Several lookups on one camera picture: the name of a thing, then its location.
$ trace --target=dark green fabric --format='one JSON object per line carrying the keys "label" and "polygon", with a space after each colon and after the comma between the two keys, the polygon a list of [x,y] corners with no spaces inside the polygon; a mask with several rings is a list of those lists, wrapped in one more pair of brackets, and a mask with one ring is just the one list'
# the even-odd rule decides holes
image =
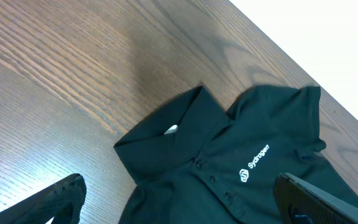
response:
{"label": "dark green fabric", "polygon": [[[281,223],[272,193],[281,172],[358,208],[358,196],[314,153],[326,147],[319,98],[320,87],[257,86],[226,113],[202,86],[173,99],[114,146],[137,184],[120,222]],[[164,135],[174,124],[177,132]]]}

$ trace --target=white floor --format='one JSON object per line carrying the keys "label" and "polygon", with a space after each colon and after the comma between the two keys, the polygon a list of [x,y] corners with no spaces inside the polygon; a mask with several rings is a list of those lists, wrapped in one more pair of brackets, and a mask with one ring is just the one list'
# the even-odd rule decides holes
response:
{"label": "white floor", "polygon": [[358,1],[231,2],[358,119]]}

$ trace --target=circular s logo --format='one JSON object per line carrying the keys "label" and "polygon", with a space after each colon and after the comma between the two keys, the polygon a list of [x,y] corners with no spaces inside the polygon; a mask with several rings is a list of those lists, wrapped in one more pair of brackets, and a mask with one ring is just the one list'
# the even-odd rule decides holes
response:
{"label": "circular s logo", "polygon": [[249,177],[248,170],[241,169],[240,170],[240,179],[241,179],[241,181],[243,181],[244,183],[247,182],[248,177]]}

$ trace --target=wooden surface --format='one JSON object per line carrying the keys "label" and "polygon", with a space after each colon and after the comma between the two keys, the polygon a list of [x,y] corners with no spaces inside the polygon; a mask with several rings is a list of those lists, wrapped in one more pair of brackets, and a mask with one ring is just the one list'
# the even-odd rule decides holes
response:
{"label": "wooden surface", "polygon": [[[116,223],[135,184],[112,146],[200,83],[225,109],[258,83],[317,85],[229,1],[0,0],[0,211],[79,172],[81,222]],[[357,120],[324,90],[320,120],[358,194]]]}

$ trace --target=shirt button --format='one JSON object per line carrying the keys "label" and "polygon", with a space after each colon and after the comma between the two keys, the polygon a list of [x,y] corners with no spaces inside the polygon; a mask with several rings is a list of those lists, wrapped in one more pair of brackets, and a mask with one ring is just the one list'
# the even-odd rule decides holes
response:
{"label": "shirt button", "polygon": [[229,192],[226,192],[226,193],[224,194],[224,198],[226,198],[226,200],[230,200],[231,194],[230,194]]}
{"label": "shirt button", "polygon": [[197,160],[196,167],[197,167],[197,169],[201,169],[201,167],[202,167],[201,159]]}
{"label": "shirt button", "polygon": [[211,177],[209,178],[209,181],[211,181],[212,184],[215,184],[215,177],[214,177],[214,176],[211,176]]}

